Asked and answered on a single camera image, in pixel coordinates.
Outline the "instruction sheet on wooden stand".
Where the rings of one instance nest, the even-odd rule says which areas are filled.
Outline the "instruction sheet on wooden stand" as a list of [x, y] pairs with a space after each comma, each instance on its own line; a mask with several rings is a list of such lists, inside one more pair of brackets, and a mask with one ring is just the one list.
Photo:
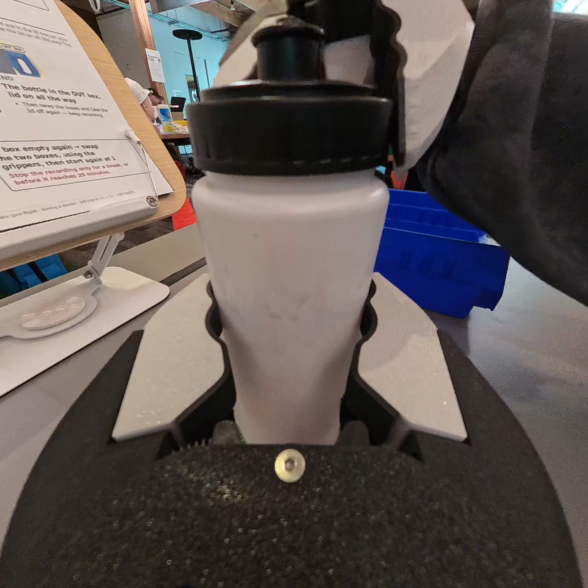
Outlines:
[[108, 264], [125, 231], [171, 216], [186, 197], [179, 171], [103, 43], [75, 13], [54, 2], [128, 122], [127, 136], [172, 192], [146, 198], [156, 204], [152, 208], [136, 200], [1, 231], [1, 271], [98, 242], [79, 276], [63, 276], [1, 302], [1, 396], [168, 297], [167, 286]]

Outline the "black floor lamp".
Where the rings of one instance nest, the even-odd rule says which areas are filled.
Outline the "black floor lamp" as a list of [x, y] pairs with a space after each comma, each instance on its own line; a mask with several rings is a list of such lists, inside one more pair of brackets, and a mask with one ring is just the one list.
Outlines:
[[174, 37], [184, 40], [187, 43], [187, 51], [189, 55], [190, 68], [192, 71], [192, 79], [194, 86], [195, 96], [192, 96], [193, 92], [190, 92], [191, 100], [193, 102], [201, 101], [201, 90], [199, 85], [199, 79], [196, 72], [195, 57], [192, 49], [192, 42], [202, 40], [203, 34], [201, 31], [189, 29], [189, 28], [176, 28], [173, 30]]

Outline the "blue plastic bin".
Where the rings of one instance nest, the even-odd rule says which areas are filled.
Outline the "blue plastic bin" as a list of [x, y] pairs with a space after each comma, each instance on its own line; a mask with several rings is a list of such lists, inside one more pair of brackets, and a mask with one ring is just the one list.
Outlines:
[[510, 259], [427, 193], [389, 189], [374, 270], [422, 309], [458, 319], [494, 310]]

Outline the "printed instruction sheet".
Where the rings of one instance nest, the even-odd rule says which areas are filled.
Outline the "printed instruction sheet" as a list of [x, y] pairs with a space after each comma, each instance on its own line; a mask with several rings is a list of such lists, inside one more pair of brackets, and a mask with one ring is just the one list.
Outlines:
[[1, 1], [1, 230], [166, 195], [54, 1]]

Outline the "blue bag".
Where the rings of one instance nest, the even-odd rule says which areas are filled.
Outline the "blue bag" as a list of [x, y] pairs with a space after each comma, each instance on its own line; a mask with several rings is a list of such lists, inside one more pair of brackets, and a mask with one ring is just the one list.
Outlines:
[[67, 273], [63, 262], [56, 254], [3, 270], [1, 272], [1, 299], [16, 295]]

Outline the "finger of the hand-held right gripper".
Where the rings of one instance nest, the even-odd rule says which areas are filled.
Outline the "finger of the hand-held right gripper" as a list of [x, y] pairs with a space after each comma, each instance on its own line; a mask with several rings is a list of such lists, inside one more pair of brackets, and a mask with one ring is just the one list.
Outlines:
[[289, 1], [270, 1], [239, 26], [220, 61], [213, 88], [257, 78], [257, 52], [252, 37], [257, 30], [287, 17], [288, 11]]
[[414, 168], [437, 138], [465, 67], [474, 20], [463, 1], [382, 1], [399, 18], [401, 49], [399, 130], [394, 170]]

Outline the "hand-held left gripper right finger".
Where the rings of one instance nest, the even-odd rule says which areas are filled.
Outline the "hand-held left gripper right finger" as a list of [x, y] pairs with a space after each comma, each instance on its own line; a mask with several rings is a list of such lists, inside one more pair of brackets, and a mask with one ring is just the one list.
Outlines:
[[342, 419], [363, 423], [373, 446], [400, 448], [413, 432], [467, 439], [435, 324], [379, 273], [364, 305]]

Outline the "white plastic bottle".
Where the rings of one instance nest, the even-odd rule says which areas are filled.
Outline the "white plastic bottle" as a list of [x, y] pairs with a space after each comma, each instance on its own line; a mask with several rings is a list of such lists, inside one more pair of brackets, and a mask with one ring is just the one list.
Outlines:
[[389, 193], [372, 169], [192, 191], [248, 443], [333, 445]]

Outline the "person's right forearm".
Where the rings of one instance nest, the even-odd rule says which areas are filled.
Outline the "person's right forearm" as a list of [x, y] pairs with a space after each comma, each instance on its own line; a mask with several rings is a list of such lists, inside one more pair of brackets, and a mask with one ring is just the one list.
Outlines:
[[429, 195], [587, 305], [587, 16], [481, 1], [458, 93], [416, 165]]

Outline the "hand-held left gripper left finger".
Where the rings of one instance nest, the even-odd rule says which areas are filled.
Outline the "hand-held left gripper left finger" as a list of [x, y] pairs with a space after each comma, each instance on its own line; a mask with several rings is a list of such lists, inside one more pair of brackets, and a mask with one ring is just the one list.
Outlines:
[[170, 434], [178, 445], [211, 439], [231, 416], [224, 389], [227, 357], [209, 285], [202, 274], [165, 303], [143, 328], [119, 414], [115, 442]]

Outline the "black bottle lid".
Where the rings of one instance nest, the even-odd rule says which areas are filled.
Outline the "black bottle lid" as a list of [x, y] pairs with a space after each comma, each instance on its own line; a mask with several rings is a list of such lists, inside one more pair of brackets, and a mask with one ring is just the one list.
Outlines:
[[327, 80], [325, 33], [295, 17], [253, 35], [258, 78], [209, 88], [186, 107], [194, 164], [226, 175], [373, 169], [389, 149], [393, 100]]

